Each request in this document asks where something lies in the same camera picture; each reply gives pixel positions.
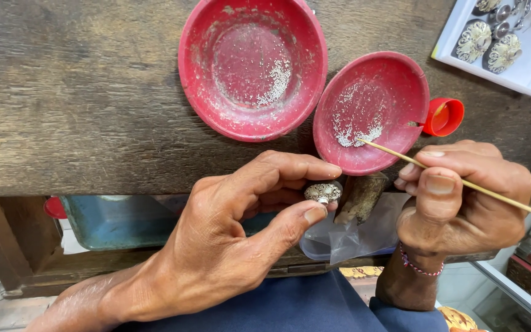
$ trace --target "blue fabric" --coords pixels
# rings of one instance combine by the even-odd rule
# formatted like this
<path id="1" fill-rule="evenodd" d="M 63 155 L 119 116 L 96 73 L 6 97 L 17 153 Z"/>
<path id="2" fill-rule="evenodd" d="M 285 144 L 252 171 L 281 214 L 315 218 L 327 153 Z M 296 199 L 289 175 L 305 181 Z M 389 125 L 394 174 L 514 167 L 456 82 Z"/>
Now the blue fabric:
<path id="1" fill-rule="evenodd" d="M 114 332 L 447 332 L 437 311 L 404 311 L 372 298 L 368 308 L 338 271 L 266 279 L 257 289 L 191 315 L 130 322 Z"/>

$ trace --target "red cap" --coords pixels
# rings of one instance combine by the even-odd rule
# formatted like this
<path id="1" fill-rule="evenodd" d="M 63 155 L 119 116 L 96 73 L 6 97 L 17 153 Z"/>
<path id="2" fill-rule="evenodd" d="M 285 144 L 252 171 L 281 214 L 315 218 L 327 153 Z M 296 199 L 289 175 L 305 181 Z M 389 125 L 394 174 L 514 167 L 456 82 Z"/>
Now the red cap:
<path id="1" fill-rule="evenodd" d="M 432 136 L 448 136 L 462 123 L 464 105 L 452 98 L 436 98 L 430 101 L 430 111 L 423 125 L 423 132 Z"/>
<path id="2" fill-rule="evenodd" d="M 65 208 L 61 204 L 61 200 L 58 197 L 53 196 L 44 202 L 44 212 L 47 215 L 56 218 L 56 219 L 66 219 L 67 214 L 65 213 Z"/>

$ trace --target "scratched wooden surface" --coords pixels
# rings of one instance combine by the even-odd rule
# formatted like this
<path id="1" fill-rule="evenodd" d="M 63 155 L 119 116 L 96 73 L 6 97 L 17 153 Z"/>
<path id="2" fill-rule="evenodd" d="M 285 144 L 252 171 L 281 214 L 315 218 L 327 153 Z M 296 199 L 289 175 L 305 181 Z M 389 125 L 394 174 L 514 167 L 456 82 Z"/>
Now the scratched wooden surface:
<path id="1" fill-rule="evenodd" d="M 249 144 L 196 116 L 176 57 L 195 3 L 0 0 L 0 196 L 188 192 L 266 149 L 312 152 L 311 119 Z M 531 166 L 531 97 L 430 59 L 454 0 L 308 4 L 328 43 L 328 79 L 363 54 L 399 51 L 424 69 L 432 97 L 465 103 L 457 132 L 416 149 L 482 140 Z"/>

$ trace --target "red plastic lid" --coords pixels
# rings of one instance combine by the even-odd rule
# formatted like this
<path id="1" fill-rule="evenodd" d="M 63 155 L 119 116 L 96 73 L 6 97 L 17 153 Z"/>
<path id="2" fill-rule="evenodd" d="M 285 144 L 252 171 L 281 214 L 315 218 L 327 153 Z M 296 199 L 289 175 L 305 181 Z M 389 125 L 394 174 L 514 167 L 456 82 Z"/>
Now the red plastic lid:
<path id="1" fill-rule="evenodd" d="M 430 111 L 423 125 L 423 132 L 432 136 L 447 136 L 453 133 L 464 118 L 464 105 L 452 98 L 436 98 L 430 102 Z"/>
<path id="2" fill-rule="evenodd" d="M 65 208 L 61 204 L 61 200 L 53 196 L 44 202 L 44 212 L 47 215 L 56 218 L 56 219 L 66 219 L 67 214 L 65 213 Z"/>
<path id="3" fill-rule="evenodd" d="M 327 45 L 303 0 L 202 0 L 179 42 L 190 105 L 235 140 L 273 140 L 297 128 L 323 92 Z"/>
<path id="4" fill-rule="evenodd" d="M 419 65 L 396 52 L 377 52 L 347 64 L 329 82 L 314 114 L 313 136 L 322 159 L 350 176 L 365 176 L 398 157 L 357 136 L 402 154 L 415 143 L 427 117 L 430 89 Z"/>

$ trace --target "braided bracelet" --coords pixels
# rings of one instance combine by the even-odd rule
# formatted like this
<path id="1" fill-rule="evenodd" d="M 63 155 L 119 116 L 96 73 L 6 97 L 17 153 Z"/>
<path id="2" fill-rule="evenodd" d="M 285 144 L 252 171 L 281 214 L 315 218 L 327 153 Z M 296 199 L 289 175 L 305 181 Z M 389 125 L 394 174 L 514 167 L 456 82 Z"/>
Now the braided bracelet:
<path id="1" fill-rule="evenodd" d="M 401 247 L 401 257 L 403 259 L 403 261 L 405 262 L 405 268 L 406 267 L 412 267 L 413 270 L 419 272 L 420 274 L 424 274 L 424 275 L 428 275 L 428 276 L 439 276 L 440 274 L 442 274 L 442 271 L 444 270 L 444 262 L 442 262 L 442 267 L 439 269 L 438 272 L 435 272 L 435 273 L 427 273 L 427 272 L 423 272 L 421 269 L 417 268 L 415 265 L 413 265 L 410 261 L 409 261 L 409 256 L 407 256 L 407 253 L 405 253 L 403 251 L 403 243 L 402 242 L 399 242 L 399 245 Z"/>

